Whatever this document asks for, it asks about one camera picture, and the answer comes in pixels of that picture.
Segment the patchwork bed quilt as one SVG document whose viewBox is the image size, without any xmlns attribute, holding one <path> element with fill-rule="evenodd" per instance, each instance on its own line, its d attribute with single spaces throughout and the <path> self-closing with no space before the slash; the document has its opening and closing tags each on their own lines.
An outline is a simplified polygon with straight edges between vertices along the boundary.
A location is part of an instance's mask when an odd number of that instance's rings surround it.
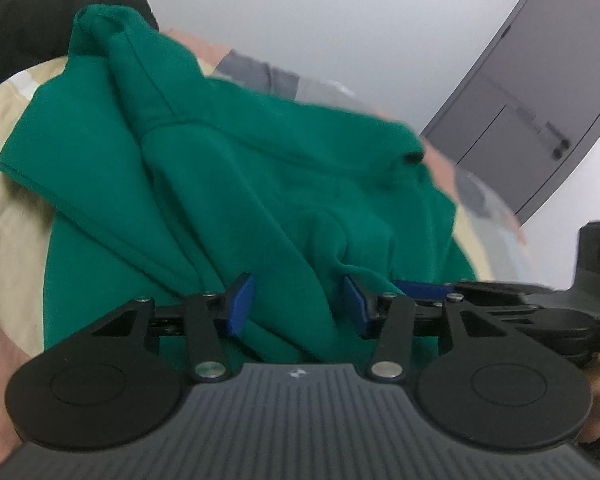
<svg viewBox="0 0 600 480">
<path fill-rule="evenodd" d="M 297 102 L 373 113 L 336 82 L 286 72 L 186 32 L 171 29 L 168 34 L 193 52 L 208 77 Z M 65 64 L 64 58 L 54 58 L 0 84 L 0 151 L 34 92 L 59 75 Z M 454 237 L 478 280 L 532 282 L 527 243 L 513 211 L 430 143 L 424 149 L 424 163 L 434 184 L 456 203 Z M 6 413 L 7 381 L 19 365 L 43 349 L 43 271 L 52 220 L 48 203 L 0 173 L 0 463 L 20 445 Z"/>
</svg>

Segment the green hoodie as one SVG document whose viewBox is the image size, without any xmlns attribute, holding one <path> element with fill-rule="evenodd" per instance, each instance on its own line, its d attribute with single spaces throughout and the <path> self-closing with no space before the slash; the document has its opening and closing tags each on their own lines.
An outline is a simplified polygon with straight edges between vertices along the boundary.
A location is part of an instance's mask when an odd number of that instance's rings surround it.
<svg viewBox="0 0 600 480">
<path fill-rule="evenodd" d="M 132 298 L 249 273 L 230 362 L 363 363 L 374 345 L 340 307 L 344 276 L 375 294 L 474 277 L 423 158 L 402 125 L 209 78 L 136 11 L 88 6 L 0 170 L 53 207 L 46 346 Z"/>
</svg>

